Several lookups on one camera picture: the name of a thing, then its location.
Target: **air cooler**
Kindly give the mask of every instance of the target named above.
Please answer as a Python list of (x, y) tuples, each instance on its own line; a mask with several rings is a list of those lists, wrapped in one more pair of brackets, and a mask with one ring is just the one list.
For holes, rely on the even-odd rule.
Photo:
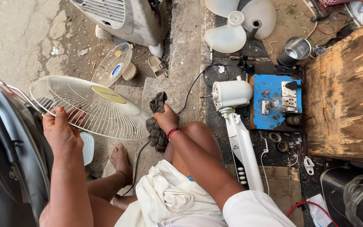
[(169, 32), (165, 0), (70, 0), (110, 34), (147, 46), (161, 58)]

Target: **white fan motor housing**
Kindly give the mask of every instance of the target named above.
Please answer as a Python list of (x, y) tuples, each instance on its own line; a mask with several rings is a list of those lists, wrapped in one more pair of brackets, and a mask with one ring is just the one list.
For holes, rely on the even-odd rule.
[(249, 105), (253, 96), (252, 86), (241, 79), (214, 82), (212, 86), (212, 99), (217, 111), (226, 107), (239, 108)]

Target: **white dhoti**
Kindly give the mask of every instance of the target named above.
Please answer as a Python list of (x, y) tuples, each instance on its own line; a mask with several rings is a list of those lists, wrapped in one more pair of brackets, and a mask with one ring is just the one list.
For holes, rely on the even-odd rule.
[(128, 206), (115, 227), (154, 227), (188, 214), (205, 214), (224, 220), (214, 199), (166, 160), (151, 167), (135, 191), (138, 200)]

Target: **fan guard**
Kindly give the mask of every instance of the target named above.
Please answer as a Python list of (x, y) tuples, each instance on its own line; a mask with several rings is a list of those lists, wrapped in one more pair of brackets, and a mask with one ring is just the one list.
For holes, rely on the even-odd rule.
[(122, 43), (110, 50), (93, 75), (92, 82), (109, 87), (127, 68), (132, 56), (129, 43)]
[(145, 127), (148, 114), (127, 98), (98, 85), (69, 76), (46, 76), (34, 82), (30, 94), (39, 106), (47, 112), (63, 107), (68, 113), (78, 109), (85, 117), (68, 118), (73, 126), (105, 137), (138, 140), (148, 137)]

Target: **striped rag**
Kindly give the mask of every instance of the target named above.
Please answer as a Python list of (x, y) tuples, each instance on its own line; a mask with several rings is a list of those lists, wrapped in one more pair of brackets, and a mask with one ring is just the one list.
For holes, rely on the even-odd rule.
[[(163, 105), (166, 100), (166, 93), (158, 92), (152, 101), (149, 102), (149, 108), (151, 108), (152, 113), (164, 113)], [(154, 117), (147, 119), (145, 124), (146, 129), (149, 132), (149, 146), (155, 147), (155, 151), (157, 152), (165, 152), (166, 146), (169, 142), (166, 137), (166, 133), (159, 127), (159, 124)]]

